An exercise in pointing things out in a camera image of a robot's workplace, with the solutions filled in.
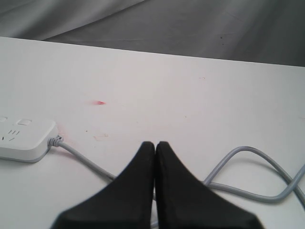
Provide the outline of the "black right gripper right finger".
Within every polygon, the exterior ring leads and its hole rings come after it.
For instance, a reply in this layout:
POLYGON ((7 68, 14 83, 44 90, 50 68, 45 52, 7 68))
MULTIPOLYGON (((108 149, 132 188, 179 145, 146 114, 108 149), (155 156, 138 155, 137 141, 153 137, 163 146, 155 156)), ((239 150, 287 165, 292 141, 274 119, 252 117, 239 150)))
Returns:
POLYGON ((202 184, 167 142, 160 142, 156 147, 155 194, 161 229, 262 228, 255 214, 202 184))

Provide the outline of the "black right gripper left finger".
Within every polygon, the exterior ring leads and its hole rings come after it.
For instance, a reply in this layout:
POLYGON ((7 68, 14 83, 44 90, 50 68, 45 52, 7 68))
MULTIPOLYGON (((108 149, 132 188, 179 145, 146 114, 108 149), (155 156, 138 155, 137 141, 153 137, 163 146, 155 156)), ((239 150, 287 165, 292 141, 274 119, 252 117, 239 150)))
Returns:
POLYGON ((82 203, 63 211, 55 220, 57 229, 150 229, 154 187, 155 148, 143 142, 127 167, 117 176, 101 169, 63 142, 72 153, 111 182, 82 203))

